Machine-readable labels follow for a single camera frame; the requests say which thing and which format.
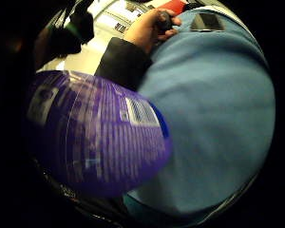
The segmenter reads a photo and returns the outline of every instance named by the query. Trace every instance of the dark background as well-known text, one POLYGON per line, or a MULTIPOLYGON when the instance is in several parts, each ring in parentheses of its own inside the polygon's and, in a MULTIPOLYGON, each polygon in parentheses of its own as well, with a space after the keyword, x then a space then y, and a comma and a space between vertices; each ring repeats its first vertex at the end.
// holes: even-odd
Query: dark background
MULTIPOLYGON (((263 48, 275 86, 276 125, 268 159, 256 182, 230 210, 201 227, 284 227, 285 3, 221 2, 237 14, 263 48)), ((32 70, 32 41, 66 3, 0 1, 0 227, 103 227, 88 222, 41 181, 20 134, 21 101, 32 70)))

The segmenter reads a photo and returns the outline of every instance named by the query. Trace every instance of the light blue shirt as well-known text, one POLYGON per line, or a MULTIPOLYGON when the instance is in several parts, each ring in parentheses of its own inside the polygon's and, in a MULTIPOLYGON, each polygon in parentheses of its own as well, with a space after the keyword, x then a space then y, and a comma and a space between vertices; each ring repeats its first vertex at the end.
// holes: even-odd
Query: light blue shirt
POLYGON ((257 41, 223 15, 224 32, 190 31, 196 12, 180 15, 179 34, 153 52, 139 89, 167 122, 172 158, 128 193, 179 218, 217 205, 248 182, 264 163, 275 128, 275 91, 257 41))

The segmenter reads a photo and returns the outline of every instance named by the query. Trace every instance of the barcode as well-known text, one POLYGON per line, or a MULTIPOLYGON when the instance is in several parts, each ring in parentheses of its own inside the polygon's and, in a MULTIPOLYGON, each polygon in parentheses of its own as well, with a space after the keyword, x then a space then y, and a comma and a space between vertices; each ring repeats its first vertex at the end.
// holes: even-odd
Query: barcode
POLYGON ((129 120, 132 124, 160 125, 158 118, 147 101, 133 100, 125 98, 129 114, 129 120))

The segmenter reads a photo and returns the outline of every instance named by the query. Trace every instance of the black sleeve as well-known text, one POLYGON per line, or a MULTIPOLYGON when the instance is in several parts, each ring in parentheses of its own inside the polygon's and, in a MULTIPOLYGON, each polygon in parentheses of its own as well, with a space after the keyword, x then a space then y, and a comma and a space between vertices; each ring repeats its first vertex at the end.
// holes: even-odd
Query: black sleeve
POLYGON ((141 48, 113 37, 98 65, 95 76, 106 78, 135 91, 151 65, 151 59, 141 48))

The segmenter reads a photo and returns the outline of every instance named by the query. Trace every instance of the red object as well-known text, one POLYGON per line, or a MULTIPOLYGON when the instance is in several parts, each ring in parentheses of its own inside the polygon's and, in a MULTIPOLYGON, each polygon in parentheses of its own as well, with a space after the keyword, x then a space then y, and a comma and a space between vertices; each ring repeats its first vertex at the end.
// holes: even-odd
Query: red object
POLYGON ((182 13, 182 7, 185 5, 181 0, 171 0, 158 8, 164 8, 174 11, 177 15, 182 13))

